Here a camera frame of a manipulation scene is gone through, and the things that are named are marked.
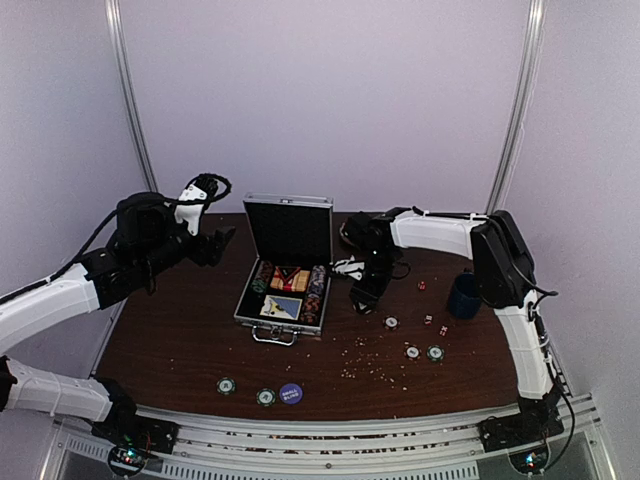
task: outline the white wall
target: white wall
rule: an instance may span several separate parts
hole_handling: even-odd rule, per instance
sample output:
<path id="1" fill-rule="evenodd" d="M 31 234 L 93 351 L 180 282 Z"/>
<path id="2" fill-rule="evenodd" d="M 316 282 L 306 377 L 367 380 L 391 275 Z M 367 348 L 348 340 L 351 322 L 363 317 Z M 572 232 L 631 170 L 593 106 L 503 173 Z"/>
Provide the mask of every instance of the white wall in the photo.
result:
<path id="1" fill-rule="evenodd" d="M 528 2 L 123 0 L 161 190 L 201 171 L 336 209 L 484 211 Z"/>
<path id="2" fill-rule="evenodd" d="M 115 203 L 143 190 L 102 0 L 0 1 L 0 296 L 59 268 Z M 9 353 L 86 376 L 109 312 Z M 36 478 L 48 417 L 0 413 L 2 478 Z"/>
<path id="3" fill-rule="evenodd" d="M 640 3 L 552 1 L 545 30 L 506 207 L 561 293 L 543 313 L 571 385 L 638 478 Z"/>

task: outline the poker chip case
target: poker chip case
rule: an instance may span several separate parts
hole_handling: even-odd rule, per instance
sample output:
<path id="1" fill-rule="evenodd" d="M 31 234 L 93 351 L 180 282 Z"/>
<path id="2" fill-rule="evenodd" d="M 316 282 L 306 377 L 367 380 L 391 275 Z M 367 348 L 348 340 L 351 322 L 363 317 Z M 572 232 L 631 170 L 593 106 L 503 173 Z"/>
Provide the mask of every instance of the poker chip case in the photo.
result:
<path id="1" fill-rule="evenodd" d="M 333 199 L 248 193 L 257 259 L 236 307 L 236 322 L 258 342 L 291 346 L 321 335 L 333 259 Z"/>

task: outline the case lid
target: case lid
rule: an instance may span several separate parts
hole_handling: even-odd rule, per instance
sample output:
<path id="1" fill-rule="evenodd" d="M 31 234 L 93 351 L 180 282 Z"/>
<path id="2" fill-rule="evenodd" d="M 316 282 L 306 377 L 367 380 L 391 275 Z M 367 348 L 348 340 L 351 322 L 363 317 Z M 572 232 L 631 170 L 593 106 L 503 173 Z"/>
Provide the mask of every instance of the case lid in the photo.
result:
<path id="1" fill-rule="evenodd" d="M 248 193 L 244 207 L 258 256 L 280 265 L 328 265 L 333 199 Z"/>

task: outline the dark blue mug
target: dark blue mug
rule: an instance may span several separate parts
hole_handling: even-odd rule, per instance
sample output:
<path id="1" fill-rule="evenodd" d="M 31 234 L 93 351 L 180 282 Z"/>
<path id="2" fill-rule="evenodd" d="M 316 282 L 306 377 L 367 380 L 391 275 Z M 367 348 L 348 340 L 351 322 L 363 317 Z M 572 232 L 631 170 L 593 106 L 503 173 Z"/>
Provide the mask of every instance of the dark blue mug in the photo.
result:
<path id="1" fill-rule="evenodd" d="M 456 277 L 451 287 L 447 306 L 449 312 L 461 320 L 469 320 L 478 313 L 482 300 L 476 288 L 476 279 L 473 273 L 464 272 Z"/>

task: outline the wooden table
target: wooden table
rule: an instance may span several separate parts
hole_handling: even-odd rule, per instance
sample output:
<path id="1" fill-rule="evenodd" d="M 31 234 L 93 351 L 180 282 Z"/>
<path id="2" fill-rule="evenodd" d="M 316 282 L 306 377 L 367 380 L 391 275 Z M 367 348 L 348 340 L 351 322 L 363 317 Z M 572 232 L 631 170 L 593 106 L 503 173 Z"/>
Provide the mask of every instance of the wooden table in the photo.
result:
<path id="1" fill-rule="evenodd" d="M 346 218 L 336 214 L 336 228 Z M 356 314 L 349 280 L 334 281 L 321 338 L 303 336 L 292 348 L 258 344 L 233 312 L 255 250 L 244 215 L 208 215 L 204 230 L 235 225 L 237 233 L 216 268 L 184 261 L 158 278 L 149 297 L 133 294 L 118 320 L 98 375 L 116 379 L 141 405 L 182 412 L 278 420 L 391 419 L 451 413 L 513 403 L 516 375 L 504 332 L 493 312 L 482 307 L 469 321 L 452 318 L 445 303 L 454 277 L 470 266 L 466 259 L 426 250 L 407 250 L 412 266 L 404 280 L 392 281 L 376 312 Z M 334 240 L 335 258 L 348 252 Z M 417 283 L 424 280 L 426 291 Z M 424 316 L 434 317 L 425 326 Z M 383 328 L 393 315 L 395 331 Z M 438 332 L 442 325 L 446 337 Z M 422 356 L 404 356 L 406 344 Z M 425 353 L 444 347 L 440 364 Z M 236 393 L 223 396 L 216 384 L 231 377 Z M 256 393 L 276 393 L 297 383 L 297 405 L 278 401 L 265 408 Z"/>

